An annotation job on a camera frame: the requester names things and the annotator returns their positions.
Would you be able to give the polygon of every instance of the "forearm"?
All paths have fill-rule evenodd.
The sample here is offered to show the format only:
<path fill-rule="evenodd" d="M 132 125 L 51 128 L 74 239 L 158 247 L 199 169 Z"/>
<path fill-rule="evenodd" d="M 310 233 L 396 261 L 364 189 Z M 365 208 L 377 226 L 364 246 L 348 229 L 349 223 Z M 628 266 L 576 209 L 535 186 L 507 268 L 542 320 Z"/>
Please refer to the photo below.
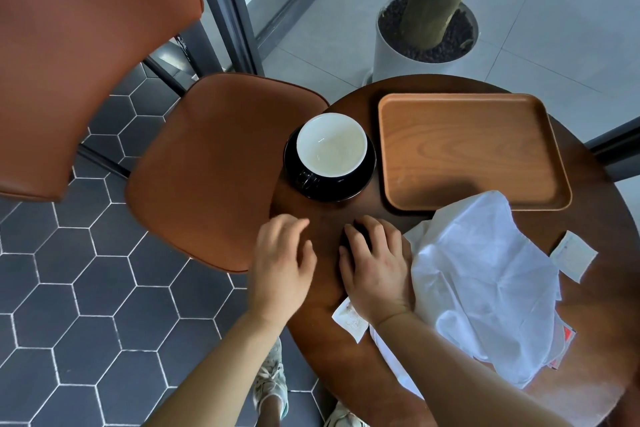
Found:
<path fill-rule="evenodd" d="M 438 425 L 569 425 L 415 314 L 390 318 L 376 331 L 415 382 Z"/>
<path fill-rule="evenodd" d="M 232 427 L 282 328 L 245 314 L 145 424 Z"/>

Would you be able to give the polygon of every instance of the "wooden tray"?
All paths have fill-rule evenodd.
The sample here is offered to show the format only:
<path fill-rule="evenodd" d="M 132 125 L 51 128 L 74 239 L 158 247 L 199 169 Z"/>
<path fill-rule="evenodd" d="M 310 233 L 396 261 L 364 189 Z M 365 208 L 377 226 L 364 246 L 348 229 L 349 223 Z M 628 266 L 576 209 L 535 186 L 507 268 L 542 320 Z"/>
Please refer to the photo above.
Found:
<path fill-rule="evenodd" d="M 436 210 L 493 189 L 512 210 L 571 204 L 547 111 L 534 96 L 392 93 L 378 119 L 385 194 L 399 210 Z"/>

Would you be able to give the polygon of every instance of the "white plant pot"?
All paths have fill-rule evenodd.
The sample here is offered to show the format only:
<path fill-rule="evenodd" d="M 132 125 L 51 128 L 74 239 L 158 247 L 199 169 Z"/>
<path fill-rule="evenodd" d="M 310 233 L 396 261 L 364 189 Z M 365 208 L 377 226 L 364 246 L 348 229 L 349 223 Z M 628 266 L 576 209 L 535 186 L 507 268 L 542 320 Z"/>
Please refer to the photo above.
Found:
<path fill-rule="evenodd" d="M 466 13 L 471 26 L 473 27 L 474 42 L 471 49 L 462 58 L 454 59 L 453 61 L 444 63 L 427 63 L 416 61 L 402 54 L 398 53 L 395 49 L 388 45 L 385 39 L 380 34 L 380 27 L 378 27 L 378 20 L 380 14 L 387 8 L 387 6 L 394 0 L 388 0 L 386 4 L 380 9 L 376 17 L 376 52 L 373 58 L 373 81 L 380 81 L 386 78 L 392 78 L 393 76 L 402 75 L 424 75 L 424 74 L 438 74 L 438 75 L 462 75 L 464 74 L 465 61 L 468 59 L 469 54 L 474 50 L 476 42 L 480 33 L 478 31 L 478 22 L 473 12 L 462 2 L 460 2 L 460 10 Z"/>

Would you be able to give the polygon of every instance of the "white sneaker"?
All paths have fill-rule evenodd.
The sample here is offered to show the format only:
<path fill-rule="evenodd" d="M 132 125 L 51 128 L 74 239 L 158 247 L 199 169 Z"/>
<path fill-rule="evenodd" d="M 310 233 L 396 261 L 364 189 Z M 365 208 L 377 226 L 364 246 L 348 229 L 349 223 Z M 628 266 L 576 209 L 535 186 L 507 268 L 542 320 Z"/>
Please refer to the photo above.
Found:
<path fill-rule="evenodd" d="M 280 418 L 283 419 L 289 411 L 289 400 L 287 397 L 287 381 L 284 377 L 284 366 L 282 365 L 282 342 L 280 338 L 269 351 L 267 358 L 263 361 L 253 384 L 253 406 L 260 415 L 260 407 L 264 399 L 276 395 L 280 399 L 282 410 Z"/>
<path fill-rule="evenodd" d="M 338 402 L 329 418 L 324 423 L 324 427 L 369 427 L 354 414 L 352 414 L 342 402 Z"/>

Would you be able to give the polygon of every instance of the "potted plant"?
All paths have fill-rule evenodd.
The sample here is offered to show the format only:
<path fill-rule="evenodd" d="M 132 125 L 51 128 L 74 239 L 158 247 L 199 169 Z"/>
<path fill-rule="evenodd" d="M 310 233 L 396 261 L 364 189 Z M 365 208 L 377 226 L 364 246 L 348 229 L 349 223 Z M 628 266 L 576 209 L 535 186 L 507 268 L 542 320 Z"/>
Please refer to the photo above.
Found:
<path fill-rule="evenodd" d="M 376 20 L 372 81 L 455 73 L 476 45 L 476 18 L 462 0 L 389 0 Z"/>

